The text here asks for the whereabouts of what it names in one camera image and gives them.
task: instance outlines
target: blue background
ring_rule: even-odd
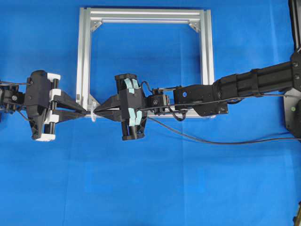
[[[0,79],[34,70],[62,76],[75,97],[79,8],[209,8],[215,78],[289,60],[287,0],[1,1]],[[91,93],[116,93],[114,75],[136,73],[152,87],[200,83],[198,35],[185,25],[104,24],[93,34]],[[283,135],[280,98],[248,99],[215,119],[161,119],[214,141]],[[301,200],[297,141],[214,146],[149,121],[146,138],[122,142],[119,123],[57,126],[51,143],[31,140],[28,122],[0,124],[0,224],[291,225]]]

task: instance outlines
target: wire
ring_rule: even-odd
[[[276,141],[276,140],[301,140],[301,138],[294,138],[294,137],[277,137],[277,138],[270,138],[270,139],[264,139],[264,140],[251,140],[251,141],[243,141],[243,142],[214,142],[214,141],[208,141],[208,140],[204,140],[201,138],[187,135],[185,133],[182,133],[176,129],[173,129],[173,128],[161,123],[160,121],[158,121],[154,118],[151,118],[151,117],[148,117],[148,118],[178,135],[181,135],[183,137],[186,137],[188,139],[191,139],[191,140],[194,140],[194,141],[197,141],[200,143],[211,144],[211,145],[247,145],[247,144],[256,144],[256,143],[263,143],[263,142]]]
[[[156,108],[162,108],[162,107],[173,107],[173,106],[194,106],[194,105],[206,105],[206,104],[213,104],[213,103],[218,103],[218,102],[223,102],[223,101],[230,101],[230,100],[236,100],[236,99],[245,99],[245,98],[253,98],[256,96],[247,96],[247,97],[232,97],[232,98],[227,98],[227,99],[221,99],[221,100],[214,100],[214,101],[209,101],[209,102],[202,102],[202,101],[195,101],[192,103],[185,103],[185,104],[174,104],[174,105],[164,105],[164,106],[158,106],[158,107],[146,107],[146,108],[140,108],[139,110],[141,111],[147,111],[147,110],[152,110]],[[293,95],[286,95],[286,94],[261,94],[261,97],[293,97],[297,99],[301,99],[301,97],[298,96],[293,96]]]
[[[14,83],[9,81],[0,81],[0,84],[8,84],[12,86],[18,86],[18,85],[30,85],[30,83]]]
[[[18,109],[17,112],[20,113],[20,115],[26,120],[26,121],[31,121],[28,118],[25,117],[25,115],[23,115],[23,113],[21,112],[21,109]]]
[[[146,84],[147,90],[148,90],[150,93],[153,94],[153,92],[152,92],[152,90],[151,90],[151,88],[150,88],[150,85],[149,85],[149,83],[148,83],[147,81],[141,82],[140,86],[141,86],[142,90],[143,90],[143,83]]]
[[[171,114],[173,114],[173,117],[174,117],[176,120],[178,120],[178,121],[184,121],[184,120],[186,119],[186,113],[187,113],[187,111],[183,112],[183,113],[182,113],[182,118],[180,118],[180,117],[176,116],[176,114],[174,113],[174,111],[173,111],[170,107],[168,107],[168,109],[169,109],[169,111],[171,112]]]

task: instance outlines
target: square metal frame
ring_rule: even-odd
[[[99,105],[90,94],[91,36],[103,23],[188,24],[199,33],[202,84],[209,85],[214,82],[210,10],[80,8],[76,102],[87,111],[93,103]],[[187,117],[199,115],[190,110]]]

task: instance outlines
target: metal stand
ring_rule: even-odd
[[[91,34],[103,23],[188,24],[199,33],[201,80],[214,82],[210,10],[80,8],[76,102],[90,111],[99,103],[90,94]],[[199,117],[189,111],[187,117]]]

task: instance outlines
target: white plastic part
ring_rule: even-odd
[[[96,115],[94,114],[94,109],[96,108],[96,102],[93,101],[91,105],[91,120],[92,122],[96,121]]]
[[[36,139],[36,141],[43,141],[43,142],[49,142],[55,140],[55,135],[54,134],[46,134],[46,133],[42,133],[41,138]]]
[[[62,94],[62,90],[60,89],[52,89],[49,92],[49,102],[53,101],[55,96],[60,96]]]
[[[53,82],[53,79],[61,80],[61,76],[59,74],[53,74],[53,73],[47,73],[47,78],[51,82]]]
[[[53,114],[52,111],[49,111],[44,124],[49,124],[50,122],[58,123],[59,119],[60,119],[59,115]]]

